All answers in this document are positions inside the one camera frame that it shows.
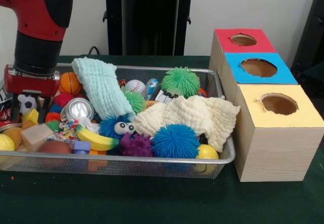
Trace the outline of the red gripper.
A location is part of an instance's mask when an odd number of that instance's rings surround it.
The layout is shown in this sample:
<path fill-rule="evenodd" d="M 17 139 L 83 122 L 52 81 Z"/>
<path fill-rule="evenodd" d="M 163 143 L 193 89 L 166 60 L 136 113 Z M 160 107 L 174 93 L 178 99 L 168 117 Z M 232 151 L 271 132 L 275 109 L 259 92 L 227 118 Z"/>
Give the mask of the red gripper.
<path fill-rule="evenodd" d="M 60 73 L 50 77 L 30 77 L 5 73 L 5 89 L 13 94 L 11 121 L 18 122 L 21 102 L 20 94 L 37 94 L 43 98 L 38 99 L 38 122 L 44 122 L 48 112 L 50 98 L 53 97 L 60 85 Z"/>

